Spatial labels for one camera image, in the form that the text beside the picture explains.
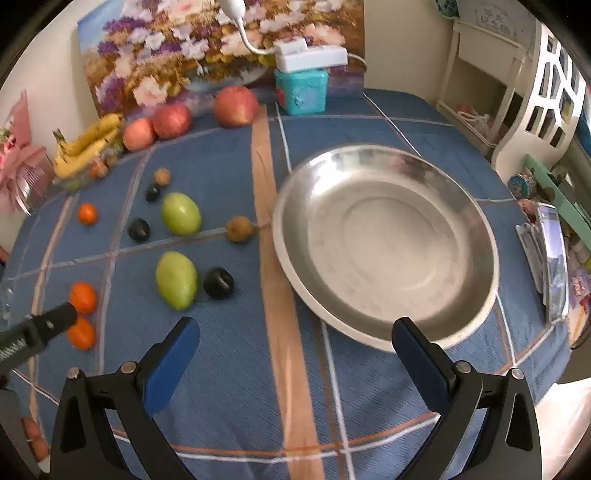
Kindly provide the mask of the floral painting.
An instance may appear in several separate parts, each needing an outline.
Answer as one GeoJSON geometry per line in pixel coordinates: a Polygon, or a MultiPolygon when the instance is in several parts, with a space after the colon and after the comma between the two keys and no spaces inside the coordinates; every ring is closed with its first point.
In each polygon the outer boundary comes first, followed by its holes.
{"type": "MultiPolygon", "coordinates": [[[[311,47],[346,48],[348,65],[328,70],[328,94],[362,94],[363,2],[249,1],[243,22],[259,49],[298,37],[311,47]]],[[[131,118],[176,101],[200,114],[230,85],[252,89],[263,103],[276,93],[273,56],[250,52],[215,1],[106,1],[78,21],[77,35],[99,115],[131,118]]]]}

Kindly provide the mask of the middle red apple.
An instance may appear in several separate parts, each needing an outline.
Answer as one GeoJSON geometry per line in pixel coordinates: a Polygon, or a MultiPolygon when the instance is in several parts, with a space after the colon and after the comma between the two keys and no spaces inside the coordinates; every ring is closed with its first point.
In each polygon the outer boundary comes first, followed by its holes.
{"type": "Polygon", "coordinates": [[[192,114],[183,103],[163,105],[152,118],[154,131],[163,140],[184,135],[190,129],[191,123],[192,114]]]}

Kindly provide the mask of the white phone stand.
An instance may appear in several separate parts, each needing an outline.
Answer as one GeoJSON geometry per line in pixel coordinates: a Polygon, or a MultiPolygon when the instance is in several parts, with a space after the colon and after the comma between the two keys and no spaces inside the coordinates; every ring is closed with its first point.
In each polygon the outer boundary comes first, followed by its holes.
{"type": "Polygon", "coordinates": [[[542,252],[538,244],[536,229],[530,223],[517,225],[515,229],[525,253],[536,290],[539,294],[543,295],[545,292],[544,270],[542,252]]]}

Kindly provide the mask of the mint green tray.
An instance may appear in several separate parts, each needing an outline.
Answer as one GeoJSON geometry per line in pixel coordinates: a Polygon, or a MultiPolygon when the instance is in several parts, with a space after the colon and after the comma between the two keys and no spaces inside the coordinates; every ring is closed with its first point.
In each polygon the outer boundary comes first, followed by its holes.
{"type": "Polygon", "coordinates": [[[541,162],[527,154],[524,156],[524,168],[533,176],[549,202],[559,215],[571,226],[578,221],[589,222],[589,216],[574,196],[572,189],[561,188],[558,179],[541,162]]]}

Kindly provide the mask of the small brown kiwi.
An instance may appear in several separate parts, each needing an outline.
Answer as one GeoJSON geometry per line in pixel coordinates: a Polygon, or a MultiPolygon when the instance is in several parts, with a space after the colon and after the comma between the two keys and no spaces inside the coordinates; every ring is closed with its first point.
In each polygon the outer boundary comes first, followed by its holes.
{"type": "Polygon", "coordinates": [[[171,181],[171,174],[167,169],[159,168],[153,173],[153,181],[161,188],[167,187],[171,181]]]}

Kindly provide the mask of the oblong green fruit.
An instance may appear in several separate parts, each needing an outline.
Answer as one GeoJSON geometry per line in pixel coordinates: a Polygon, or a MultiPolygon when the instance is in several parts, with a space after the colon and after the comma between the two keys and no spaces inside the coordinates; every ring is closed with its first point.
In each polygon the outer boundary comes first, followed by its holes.
{"type": "Polygon", "coordinates": [[[179,252],[167,251],[160,257],[155,281],[160,296],[173,309],[187,309],[197,296],[197,267],[179,252]]]}

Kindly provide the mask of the smartphone on stand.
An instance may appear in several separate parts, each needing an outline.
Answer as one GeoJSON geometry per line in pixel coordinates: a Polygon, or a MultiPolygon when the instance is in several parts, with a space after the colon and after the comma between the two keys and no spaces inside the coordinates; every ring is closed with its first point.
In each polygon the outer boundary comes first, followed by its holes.
{"type": "Polygon", "coordinates": [[[554,324],[564,320],[570,310],[565,242],[560,217],[553,205],[538,203],[536,216],[543,250],[547,319],[554,324]]]}

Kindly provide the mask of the white shelf unit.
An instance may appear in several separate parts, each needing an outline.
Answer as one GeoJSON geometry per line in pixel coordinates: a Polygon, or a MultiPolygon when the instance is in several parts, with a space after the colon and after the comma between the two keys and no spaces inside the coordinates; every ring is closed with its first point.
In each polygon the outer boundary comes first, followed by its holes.
{"type": "Polygon", "coordinates": [[[520,44],[456,20],[436,108],[490,159],[532,68],[533,57],[520,44]]]}

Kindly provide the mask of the pink gift wrap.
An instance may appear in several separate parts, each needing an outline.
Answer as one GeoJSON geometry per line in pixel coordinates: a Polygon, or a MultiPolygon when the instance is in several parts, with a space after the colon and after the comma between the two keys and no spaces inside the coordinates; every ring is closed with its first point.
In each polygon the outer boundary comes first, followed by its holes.
{"type": "Polygon", "coordinates": [[[32,140],[27,92],[23,90],[1,124],[1,211],[30,216],[54,179],[47,149],[32,140]]]}

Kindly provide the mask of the colourful round tin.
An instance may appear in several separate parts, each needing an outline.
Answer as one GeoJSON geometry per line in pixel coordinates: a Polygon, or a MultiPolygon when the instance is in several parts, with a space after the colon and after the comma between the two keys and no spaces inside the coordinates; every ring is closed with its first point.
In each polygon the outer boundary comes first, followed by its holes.
{"type": "Polygon", "coordinates": [[[518,173],[513,175],[507,186],[517,200],[533,199],[537,191],[537,182],[529,173],[518,173]]]}

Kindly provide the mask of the blue plaid tablecloth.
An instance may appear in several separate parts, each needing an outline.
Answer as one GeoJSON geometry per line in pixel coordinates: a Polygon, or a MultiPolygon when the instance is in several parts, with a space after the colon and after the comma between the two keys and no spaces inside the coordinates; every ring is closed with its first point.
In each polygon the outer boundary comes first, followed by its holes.
{"type": "Polygon", "coordinates": [[[4,274],[11,318],[50,309],[77,281],[98,295],[97,337],[88,351],[53,340],[11,377],[19,411],[50,436],[68,369],[110,373],[141,358],[179,319],[160,297],[155,266],[167,251],[205,272],[219,266],[235,293],[200,293],[189,314],[200,346],[156,421],[199,479],[393,479],[415,455],[436,418],[396,355],[328,327],[297,298],[273,251],[270,218],[277,189],[312,154],[349,143],[379,143],[416,153],[446,171],[480,203],[499,248],[498,304],[486,322],[450,350],[479,371],[521,368],[535,399],[562,375],[567,328],[550,325],[515,227],[523,219],[480,153],[424,100],[372,90],[332,99],[321,116],[291,117],[269,105],[255,125],[222,129],[211,116],[191,132],[119,162],[102,182],[51,197],[20,230],[4,274]],[[153,173],[171,174],[157,201],[145,201],[153,173]],[[163,197],[189,196],[201,228],[177,236],[161,217],[163,197]],[[91,203],[98,220],[77,219],[91,203]],[[245,216],[256,233],[231,242],[225,224],[245,216]],[[147,241],[127,234],[135,218],[147,241]]]}

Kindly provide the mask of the small dark plum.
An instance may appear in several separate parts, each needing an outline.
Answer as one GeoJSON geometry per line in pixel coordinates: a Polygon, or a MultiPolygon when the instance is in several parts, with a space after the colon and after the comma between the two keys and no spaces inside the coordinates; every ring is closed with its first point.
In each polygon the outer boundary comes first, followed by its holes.
{"type": "Polygon", "coordinates": [[[158,200],[161,194],[160,186],[156,183],[149,184],[144,192],[145,201],[148,203],[153,203],[158,200]]]}

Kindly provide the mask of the teal house-shaped box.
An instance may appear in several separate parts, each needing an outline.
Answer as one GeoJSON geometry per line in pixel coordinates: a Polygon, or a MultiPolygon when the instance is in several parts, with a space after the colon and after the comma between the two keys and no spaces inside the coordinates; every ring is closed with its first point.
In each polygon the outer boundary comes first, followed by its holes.
{"type": "Polygon", "coordinates": [[[329,73],[324,69],[291,73],[276,70],[274,79],[277,100],[287,114],[301,116],[325,111],[329,73]]]}

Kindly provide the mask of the white lattice chair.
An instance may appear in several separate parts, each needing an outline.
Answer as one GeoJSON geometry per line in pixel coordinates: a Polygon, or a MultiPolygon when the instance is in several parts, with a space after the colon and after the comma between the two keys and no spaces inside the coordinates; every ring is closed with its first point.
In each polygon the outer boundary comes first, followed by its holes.
{"type": "Polygon", "coordinates": [[[523,171],[532,156],[552,168],[565,155],[583,110],[581,69],[545,25],[536,25],[533,67],[516,119],[492,157],[503,182],[523,171]]]}

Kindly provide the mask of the large dark plum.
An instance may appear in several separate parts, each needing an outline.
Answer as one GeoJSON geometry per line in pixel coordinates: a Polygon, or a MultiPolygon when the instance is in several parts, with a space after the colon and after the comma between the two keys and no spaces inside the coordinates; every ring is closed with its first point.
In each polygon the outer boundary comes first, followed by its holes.
{"type": "Polygon", "coordinates": [[[204,291],[214,300],[221,300],[232,295],[235,289],[235,280],[221,267],[208,270],[204,278],[204,291]]]}

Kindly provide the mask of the round green fruit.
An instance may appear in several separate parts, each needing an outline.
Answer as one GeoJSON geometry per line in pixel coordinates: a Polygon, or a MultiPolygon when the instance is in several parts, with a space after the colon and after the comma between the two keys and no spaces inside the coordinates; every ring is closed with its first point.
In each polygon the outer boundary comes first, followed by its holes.
{"type": "Polygon", "coordinates": [[[197,203],[180,192],[170,192],[163,197],[161,217],[168,231],[177,236],[191,235],[201,228],[197,203]]]}

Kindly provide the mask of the small orange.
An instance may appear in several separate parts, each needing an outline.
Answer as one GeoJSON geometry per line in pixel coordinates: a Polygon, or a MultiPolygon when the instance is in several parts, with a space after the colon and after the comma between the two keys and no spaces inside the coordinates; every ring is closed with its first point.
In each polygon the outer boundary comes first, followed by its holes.
{"type": "Polygon", "coordinates": [[[98,211],[93,204],[83,203],[78,207],[77,219],[81,224],[91,226],[98,220],[98,211]]]}

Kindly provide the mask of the large red apple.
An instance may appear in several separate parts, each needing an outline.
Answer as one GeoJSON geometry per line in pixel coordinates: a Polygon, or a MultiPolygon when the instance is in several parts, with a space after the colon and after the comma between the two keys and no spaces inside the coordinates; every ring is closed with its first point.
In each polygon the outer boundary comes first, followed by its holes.
{"type": "Polygon", "coordinates": [[[213,114],[225,128],[252,124],[259,109],[256,95],[249,89],[235,85],[222,88],[214,99],[213,114]]]}

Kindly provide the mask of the white power strip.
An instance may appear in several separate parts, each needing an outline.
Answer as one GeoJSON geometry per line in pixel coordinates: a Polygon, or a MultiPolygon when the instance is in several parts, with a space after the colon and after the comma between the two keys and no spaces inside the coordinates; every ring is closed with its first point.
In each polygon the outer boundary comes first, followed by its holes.
{"type": "Polygon", "coordinates": [[[283,73],[345,66],[349,63],[346,48],[335,45],[308,46],[303,37],[279,40],[273,47],[276,68],[283,73]]]}

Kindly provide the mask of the yellow banana bunch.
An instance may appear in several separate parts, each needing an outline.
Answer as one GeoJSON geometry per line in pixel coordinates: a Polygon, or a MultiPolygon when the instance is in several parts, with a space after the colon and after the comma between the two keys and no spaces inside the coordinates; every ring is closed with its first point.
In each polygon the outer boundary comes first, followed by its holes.
{"type": "Polygon", "coordinates": [[[109,113],[90,125],[76,139],[67,142],[60,129],[53,131],[56,153],[53,170],[59,179],[65,179],[96,160],[120,137],[124,116],[109,113]]]}

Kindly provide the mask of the pale pink apple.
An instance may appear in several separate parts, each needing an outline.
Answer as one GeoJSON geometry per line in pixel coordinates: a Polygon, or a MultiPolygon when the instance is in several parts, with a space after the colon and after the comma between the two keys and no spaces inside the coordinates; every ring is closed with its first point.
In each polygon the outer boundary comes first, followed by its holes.
{"type": "Polygon", "coordinates": [[[142,117],[129,123],[123,130],[122,141],[130,152],[150,147],[155,142],[155,131],[150,118],[142,117]]]}

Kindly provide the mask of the silver metal bowl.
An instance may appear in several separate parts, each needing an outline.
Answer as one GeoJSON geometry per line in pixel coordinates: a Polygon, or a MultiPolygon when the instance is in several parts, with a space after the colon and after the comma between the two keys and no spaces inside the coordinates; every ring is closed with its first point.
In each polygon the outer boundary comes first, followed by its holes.
{"type": "Polygon", "coordinates": [[[491,313],[500,261],[476,200],[400,149],[351,144],[294,168],[277,194],[273,244],[291,287],[318,318],[391,351],[407,317],[444,348],[491,313]]]}

